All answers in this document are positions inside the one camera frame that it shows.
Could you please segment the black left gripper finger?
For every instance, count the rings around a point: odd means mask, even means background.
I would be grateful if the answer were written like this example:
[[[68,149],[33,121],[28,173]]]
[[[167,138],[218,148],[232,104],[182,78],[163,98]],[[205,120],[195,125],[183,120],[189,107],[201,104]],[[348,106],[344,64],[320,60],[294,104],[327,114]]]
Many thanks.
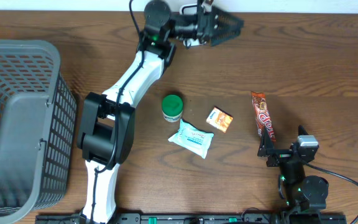
[[[235,30],[244,26],[244,21],[233,14],[212,6],[213,27],[217,30]]]
[[[236,38],[240,35],[240,33],[241,28],[213,30],[212,36],[210,38],[210,45],[212,47],[219,45],[225,41]]]

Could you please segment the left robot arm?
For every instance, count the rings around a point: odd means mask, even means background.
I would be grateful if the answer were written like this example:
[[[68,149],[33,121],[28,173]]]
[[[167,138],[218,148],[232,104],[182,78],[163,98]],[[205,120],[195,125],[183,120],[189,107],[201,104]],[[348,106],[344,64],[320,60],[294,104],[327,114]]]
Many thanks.
[[[117,173],[134,142],[135,109],[172,63],[176,45],[170,39],[215,46],[240,35],[243,19],[205,5],[206,1],[197,1],[194,14],[180,14],[166,1],[148,2],[133,63],[111,88],[86,96],[77,137],[88,170],[80,223],[108,223],[115,215]]]

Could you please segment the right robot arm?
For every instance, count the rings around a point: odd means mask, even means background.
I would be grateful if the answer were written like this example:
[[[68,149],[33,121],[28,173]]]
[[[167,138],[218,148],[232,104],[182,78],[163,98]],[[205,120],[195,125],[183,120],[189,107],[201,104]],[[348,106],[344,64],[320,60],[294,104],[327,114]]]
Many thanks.
[[[288,149],[275,149],[266,127],[257,155],[266,157],[268,167],[278,167],[278,191],[286,200],[288,209],[270,216],[269,223],[321,223],[320,210],[326,208],[328,181],[316,175],[305,174],[304,166],[314,160],[319,143],[303,126]]]

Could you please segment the orange snack packet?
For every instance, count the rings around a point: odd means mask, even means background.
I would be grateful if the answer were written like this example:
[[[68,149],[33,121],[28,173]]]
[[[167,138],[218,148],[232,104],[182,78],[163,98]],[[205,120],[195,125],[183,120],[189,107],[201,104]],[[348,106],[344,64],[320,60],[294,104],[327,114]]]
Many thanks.
[[[233,117],[231,115],[225,113],[217,107],[214,107],[206,118],[206,122],[208,124],[224,133],[226,133],[232,121]]]

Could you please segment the white teal wipes pack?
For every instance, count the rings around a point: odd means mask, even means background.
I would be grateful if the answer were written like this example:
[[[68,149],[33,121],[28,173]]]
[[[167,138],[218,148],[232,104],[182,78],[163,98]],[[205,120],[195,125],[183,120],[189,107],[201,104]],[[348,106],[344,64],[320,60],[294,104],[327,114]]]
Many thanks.
[[[205,159],[213,137],[213,133],[201,131],[181,119],[178,131],[169,137],[168,141],[184,147]]]

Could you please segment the green lid jar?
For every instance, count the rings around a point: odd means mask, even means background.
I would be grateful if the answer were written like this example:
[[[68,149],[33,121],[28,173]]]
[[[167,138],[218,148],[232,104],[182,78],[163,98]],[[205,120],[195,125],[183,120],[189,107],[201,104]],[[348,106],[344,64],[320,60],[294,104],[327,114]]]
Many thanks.
[[[168,122],[179,121],[183,114],[183,100],[178,95],[167,95],[162,100],[162,113]]]

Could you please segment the red chocolate bar wrapper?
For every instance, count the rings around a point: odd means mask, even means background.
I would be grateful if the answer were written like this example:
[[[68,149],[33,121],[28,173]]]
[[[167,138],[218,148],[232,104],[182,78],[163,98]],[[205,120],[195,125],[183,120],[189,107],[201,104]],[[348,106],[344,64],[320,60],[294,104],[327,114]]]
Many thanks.
[[[264,129],[267,130],[269,138],[275,142],[276,137],[272,126],[272,120],[267,108],[266,97],[264,93],[251,92],[252,105],[255,111],[255,121],[257,123],[258,134],[261,137]]]

